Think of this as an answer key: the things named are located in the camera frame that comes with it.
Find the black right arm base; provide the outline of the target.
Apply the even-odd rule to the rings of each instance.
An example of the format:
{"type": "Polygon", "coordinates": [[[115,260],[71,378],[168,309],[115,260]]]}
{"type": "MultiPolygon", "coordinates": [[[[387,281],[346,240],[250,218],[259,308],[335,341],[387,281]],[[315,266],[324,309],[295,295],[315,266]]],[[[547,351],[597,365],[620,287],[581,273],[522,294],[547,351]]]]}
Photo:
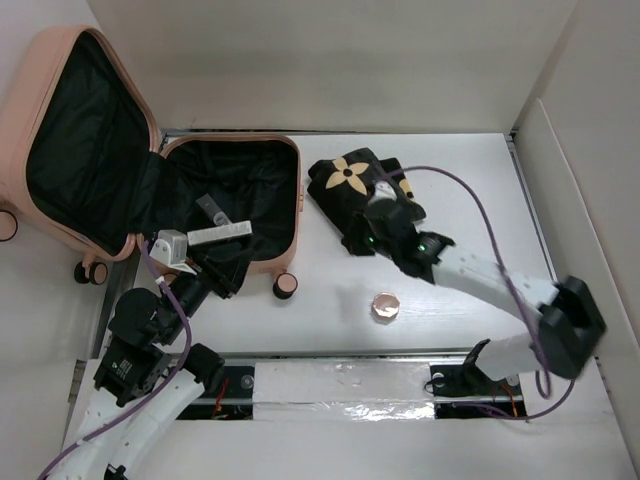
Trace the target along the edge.
{"type": "Polygon", "coordinates": [[[477,366],[489,340],[479,342],[459,364],[435,364],[423,389],[434,397],[436,419],[524,418],[519,383],[491,380],[477,366]]]}

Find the silver rectangular box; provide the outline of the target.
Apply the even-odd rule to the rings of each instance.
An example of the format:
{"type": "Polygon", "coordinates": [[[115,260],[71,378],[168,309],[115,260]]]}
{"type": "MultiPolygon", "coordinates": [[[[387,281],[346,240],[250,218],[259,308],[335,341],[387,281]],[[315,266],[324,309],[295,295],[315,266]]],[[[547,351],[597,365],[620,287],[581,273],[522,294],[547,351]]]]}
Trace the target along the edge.
{"type": "Polygon", "coordinates": [[[187,233],[187,240],[190,246],[199,246],[219,241],[231,240],[234,238],[240,238],[252,234],[253,230],[251,222],[241,221],[206,229],[189,231],[187,233]]]}

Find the pink hard-shell suitcase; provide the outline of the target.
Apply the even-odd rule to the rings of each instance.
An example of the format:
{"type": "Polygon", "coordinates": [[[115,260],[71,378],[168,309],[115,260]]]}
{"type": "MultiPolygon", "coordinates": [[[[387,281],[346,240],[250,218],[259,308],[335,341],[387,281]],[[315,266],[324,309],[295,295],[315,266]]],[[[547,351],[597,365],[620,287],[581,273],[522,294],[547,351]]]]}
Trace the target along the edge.
{"type": "Polygon", "coordinates": [[[215,227],[196,204],[209,194],[253,234],[234,244],[254,255],[248,274],[270,274],[281,299],[303,204],[297,145],[275,134],[201,133],[171,143],[112,45],[85,25],[35,35],[1,107],[1,238],[21,219],[82,255],[81,284],[105,281],[108,262],[127,259],[160,230],[215,227]]]}

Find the black towel with cream flowers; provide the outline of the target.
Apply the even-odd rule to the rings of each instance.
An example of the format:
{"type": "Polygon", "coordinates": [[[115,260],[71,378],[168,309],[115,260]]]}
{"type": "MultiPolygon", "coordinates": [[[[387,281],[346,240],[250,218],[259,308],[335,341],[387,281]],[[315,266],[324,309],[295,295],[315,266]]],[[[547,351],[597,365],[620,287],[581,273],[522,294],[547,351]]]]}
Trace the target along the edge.
{"type": "Polygon", "coordinates": [[[354,256],[372,256],[364,244],[363,211],[373,186],[384,180],[396,190],[397,202],[411,221],[426,218],[417,203],[401,164],[395,157],[380,160],[369,148],[360,148],[333,160],[318,160],[308,170],[308,194],[341,234],[341,244],[354,256]]]}

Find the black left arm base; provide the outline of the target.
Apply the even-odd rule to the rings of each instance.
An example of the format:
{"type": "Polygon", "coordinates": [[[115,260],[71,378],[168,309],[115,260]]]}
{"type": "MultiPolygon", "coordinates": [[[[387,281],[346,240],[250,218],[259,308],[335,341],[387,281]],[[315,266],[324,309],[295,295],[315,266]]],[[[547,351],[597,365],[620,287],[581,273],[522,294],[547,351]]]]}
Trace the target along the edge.
{"type": "Polygon", "coordinates": [[[184,421],[251,420],[254,385],[254,366],[227,366],[218,388],[191,402],[177,416],[177,419],[184,421]]]}

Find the pink round compact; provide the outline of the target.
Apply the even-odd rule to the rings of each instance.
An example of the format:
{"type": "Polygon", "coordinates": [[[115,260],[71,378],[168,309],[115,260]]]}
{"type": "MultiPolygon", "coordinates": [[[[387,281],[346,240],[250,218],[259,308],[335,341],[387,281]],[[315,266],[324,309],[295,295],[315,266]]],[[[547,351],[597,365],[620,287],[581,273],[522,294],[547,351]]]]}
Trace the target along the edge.
{"type": "Polygon", "coordinates": [[[373,298],[370,310],[375,321],[390,323],[394,321],[399,314],[400,301],[391,293],[381,292],[373,298]]]}

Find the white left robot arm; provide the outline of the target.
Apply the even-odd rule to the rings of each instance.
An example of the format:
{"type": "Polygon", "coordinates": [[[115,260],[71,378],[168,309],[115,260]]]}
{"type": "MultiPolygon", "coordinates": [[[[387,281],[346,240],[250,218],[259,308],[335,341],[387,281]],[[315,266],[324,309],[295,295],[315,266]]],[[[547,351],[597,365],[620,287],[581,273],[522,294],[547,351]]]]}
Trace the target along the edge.
{"type": "Polygon", "coordinates": [[[41,478],[134,479],[180,413],[220,390],[225,361],[193,341],[190,320],[209,294],[238,292],[253,255],[234,244],[196,249],[187,255],[189,270],[168,282],[142,246],[161,292],[134,288],[118,300],[76,438],[41,478]]]}

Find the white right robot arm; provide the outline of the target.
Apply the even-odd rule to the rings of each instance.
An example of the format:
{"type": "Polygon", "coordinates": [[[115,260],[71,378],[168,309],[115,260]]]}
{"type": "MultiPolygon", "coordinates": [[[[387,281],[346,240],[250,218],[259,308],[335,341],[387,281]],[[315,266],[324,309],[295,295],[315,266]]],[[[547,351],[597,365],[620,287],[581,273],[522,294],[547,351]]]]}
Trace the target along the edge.
{"type": "Polygon", "coordinates": [[[577,277],[552,282],[510,273],[444,235],[417,230],[389,199],[369,204],[364,219],[367,243],[405,275],[470,295],[524,323],[525,333],[482,340],[468,354],[461,375],[474,393],[534,371],[574,380],[607,331],[589,287],[577,277]]]}

